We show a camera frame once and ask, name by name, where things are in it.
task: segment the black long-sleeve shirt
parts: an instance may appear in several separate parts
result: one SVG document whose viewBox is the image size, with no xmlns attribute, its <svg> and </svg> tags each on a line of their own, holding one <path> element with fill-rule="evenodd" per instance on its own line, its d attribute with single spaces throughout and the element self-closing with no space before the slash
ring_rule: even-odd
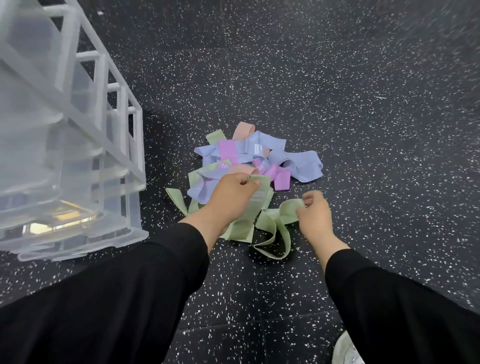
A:
<svg viewBox="0 0 480 364">
<path fill-rule="evenodd" d="M 0 309 L 0 363 L 159 363 L 208 253 L 179 223 Z M 326 283 L 365 363 L 480 363 L 480 316 L 375 266 L 353 250 L 333 254 Z"/>
</svg>

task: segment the person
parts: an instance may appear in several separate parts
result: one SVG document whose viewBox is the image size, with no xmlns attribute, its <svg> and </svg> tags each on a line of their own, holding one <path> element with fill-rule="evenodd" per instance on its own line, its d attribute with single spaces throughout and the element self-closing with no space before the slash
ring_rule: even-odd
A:
<svg viewBox="0 0 480 364">
<path fill-rule="evenodd" d="M 208 254 L 258 188 L 247 178 L 224 176 L 210 201 L 161 241 L 1 308 L 1 363 L 162 362 L 186 300 L 205 279 Z M 334 235 L 319 191 L 303 199 L 300 231 L 365 363 L 480 363 L 477 314 L 377 267 Z"/>
</svg>

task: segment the finger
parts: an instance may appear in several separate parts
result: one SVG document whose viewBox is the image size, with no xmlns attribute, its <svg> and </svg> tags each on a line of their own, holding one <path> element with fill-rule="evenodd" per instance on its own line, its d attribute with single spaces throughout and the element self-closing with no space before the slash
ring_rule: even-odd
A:
<svg viewBox="0 0 480 364">
<path fill-rule="evenodd" d="M 240 184 L 247 183 L 247 180 L 250 177 L 249 174 L 242 172 L 233 173 L 230 176 L 233 176 Z"/>
<path fill-rule="evenodd" d="M 307 208 L 306 208 L 306 207 L 299 207 L 299 208 L 297 208 L 297 209 L 295 210 L 295 212 L 297 213 L 297 217 L 298 217 L 299 219 L 301 219 L 301 217 L 303 216 L 303 214 L 304 214 L 305 212 L 307 212 Z"/>
<path fill-rule="evenodd" d="M 250 181 L 245 186 L 244 189 L 248 191 L 248 194 L 251 196 L 255 193 L 256 190 L 260 187 L 260 181 Z"/>
<path fill-rule="evenodd" d="M 309 198 L 313 199 L 313 202 L 315 201 L 321 201 L 324 196 L 320 191 L 308 191 L 303 194 L 302 196 L 303 200 L 308 200 Z"/>
</svg>

